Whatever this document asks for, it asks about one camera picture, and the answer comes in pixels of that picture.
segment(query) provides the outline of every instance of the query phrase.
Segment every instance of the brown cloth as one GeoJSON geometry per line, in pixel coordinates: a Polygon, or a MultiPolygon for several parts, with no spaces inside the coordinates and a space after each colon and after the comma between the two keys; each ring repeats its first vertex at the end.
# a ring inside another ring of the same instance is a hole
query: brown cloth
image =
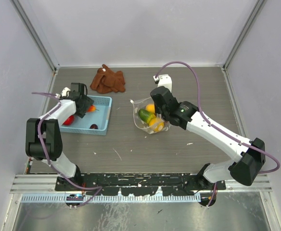
{"type": "Polygon", "coordinates": [[[125,92],[125,78],[122,71],[116,73],[103,64],[97,71],[90,88],[96,90],[100,94],[109,92],[125,92]]]}

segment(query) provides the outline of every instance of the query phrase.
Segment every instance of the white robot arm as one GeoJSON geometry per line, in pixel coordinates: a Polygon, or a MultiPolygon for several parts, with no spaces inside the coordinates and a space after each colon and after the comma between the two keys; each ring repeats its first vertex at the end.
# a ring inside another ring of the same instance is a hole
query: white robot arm
{"type": "Polygon", "coordinates": [[[31,118],[27,121],[26,154],[55,167],[61,173],[59,177],[64,178],[64,175],[81,185],[82,177],[78,166],[70,162],[62,151],[63,143],[59,127],[72,115],[84,117],[94,101],[87,96],[87,87],[82,83],[71,83],[71,89],[64,88],[62,93],[56,96],[59,102],[54,108],[39,118],[31,118]],[[41,134],[49,155],[49,163],[38,136],[38,124],[42,119],[41,134]]]}
{"type": "Polygon", "coordinates": [[[172,125],[196,133],[210,141],[231,158],[231,160],[219,164],[206,164],[198,174],[200,183],[205,187],[208,183],[235,179],[243,185],[251,185],[265,163],[265,156],[241,144],[250,143],[252,146],[264,151],[264,142],[258,138],[251,141],[248,138],[235,134],[204,114],[210,122],[208,124],[197,106],[187,101],[179,103],[173,97],[170,76],[162,75],[154,76],[153,78],[158,83],[158,87],[150,93],[154,101],[155,111],[172,125]],[[213,128],[212,125],[237,138],[241,143],[234,142],[213,128]]]}

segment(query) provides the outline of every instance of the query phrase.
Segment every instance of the yellow fruit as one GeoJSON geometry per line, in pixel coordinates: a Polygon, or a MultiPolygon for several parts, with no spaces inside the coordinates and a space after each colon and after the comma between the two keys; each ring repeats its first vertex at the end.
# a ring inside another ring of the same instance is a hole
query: yellow fruit
{"type": "Polygon", "coordinates": [[[151,103],[151,104],[147,105],[147,106],[146,106],[146,110],[147,110],[148,112],[151,112],[151,113],[155,114],[154,104],[151,103]]]}
{"type": "Polygon", "coordinates": [[[152,120],[150,120],[149,122],[149,127],[155,131],[155,132],[159,132],[164,128],[164,122],[161,118],[153,118],[152,120]]]}

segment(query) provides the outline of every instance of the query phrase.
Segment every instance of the orange fruit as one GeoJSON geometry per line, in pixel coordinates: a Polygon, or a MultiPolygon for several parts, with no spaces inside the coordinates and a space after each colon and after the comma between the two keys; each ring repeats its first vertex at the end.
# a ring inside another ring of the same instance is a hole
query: orange fruit
{"type": "Polygon", "coordinates": [[[96,108],[96,106],[92,105],[90,106],[90,108],[87,110],[87,112],[94,112],[94,111],[98,111],[98,109],[96,108]]]}
{"type": "Polygon", "coordinates": [[[164,122],[161,118],[153,118],[149,122],[149,127],[155,132],[160,132],[164,128],[164,122]]]}
{"type": "Polygon", "coordinates": [[[151,103],[151,104],[147,105],[147,106],[146,106],[146,111],[155,114],[154,104],[151,103]]]}

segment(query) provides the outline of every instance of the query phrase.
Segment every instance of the green vegetable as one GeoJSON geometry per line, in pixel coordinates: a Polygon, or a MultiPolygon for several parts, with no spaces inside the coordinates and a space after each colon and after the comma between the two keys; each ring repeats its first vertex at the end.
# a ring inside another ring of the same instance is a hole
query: green vegetable
{"type": "Polygon", "coordinates": [[[147,110],[145,109],[140,109],[139,110],[139,117],[142,121],[144,121],[146,124],[149,124],[150,121],[153,119],[153,118],[156,118],[155,114],[152,113],[152,112],[148,112],[147,110]]]}

